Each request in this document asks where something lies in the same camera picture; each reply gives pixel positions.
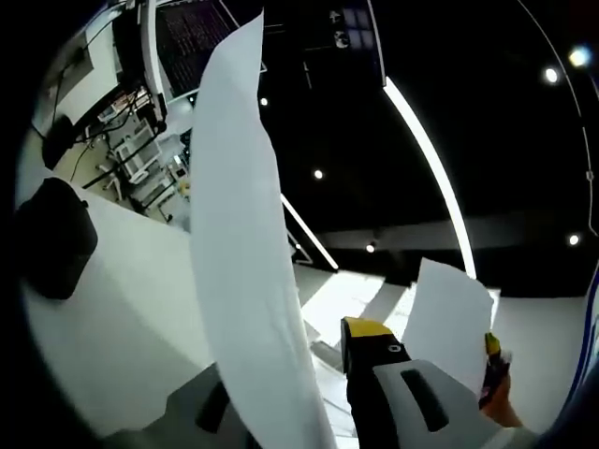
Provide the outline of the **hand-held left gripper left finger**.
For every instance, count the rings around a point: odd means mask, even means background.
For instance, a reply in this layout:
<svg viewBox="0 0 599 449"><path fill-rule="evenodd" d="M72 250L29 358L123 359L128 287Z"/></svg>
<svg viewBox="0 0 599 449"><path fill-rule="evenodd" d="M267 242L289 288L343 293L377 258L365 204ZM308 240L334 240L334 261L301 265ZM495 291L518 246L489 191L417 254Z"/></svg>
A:
<svg viewBox="0 0 599 449"><path fill-rule="evenodd" d="M216 364L168 396L164 414L147 427L120 430L107 448L256 448L239 417Z"/></svg>

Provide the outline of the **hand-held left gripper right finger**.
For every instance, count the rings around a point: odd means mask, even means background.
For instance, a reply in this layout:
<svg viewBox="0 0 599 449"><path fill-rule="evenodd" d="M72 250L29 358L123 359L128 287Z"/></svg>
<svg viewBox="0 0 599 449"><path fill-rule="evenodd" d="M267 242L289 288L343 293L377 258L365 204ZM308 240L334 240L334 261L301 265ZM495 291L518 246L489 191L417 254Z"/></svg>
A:
<svg viewBox="0 0 599 449"><path fill-rule="evenodd" d="M524 427L484 415L475 393L424 360L413 360L384 325L341 321L346 395L362 448L532 448Z"/></svg>

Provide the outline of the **person's right hand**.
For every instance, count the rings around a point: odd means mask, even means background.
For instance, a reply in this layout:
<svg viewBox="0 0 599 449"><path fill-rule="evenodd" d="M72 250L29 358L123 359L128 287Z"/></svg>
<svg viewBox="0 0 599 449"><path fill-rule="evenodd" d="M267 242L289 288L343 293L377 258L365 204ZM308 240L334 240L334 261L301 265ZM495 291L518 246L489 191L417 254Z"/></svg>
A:
<svg viewBox="0 0 599 449"><path fill-rule="evenodd" d="M509 400L510 388L511 377L507 373L489 401L481 408L481 412L502 427L522 427L523 424Z"/></svg>

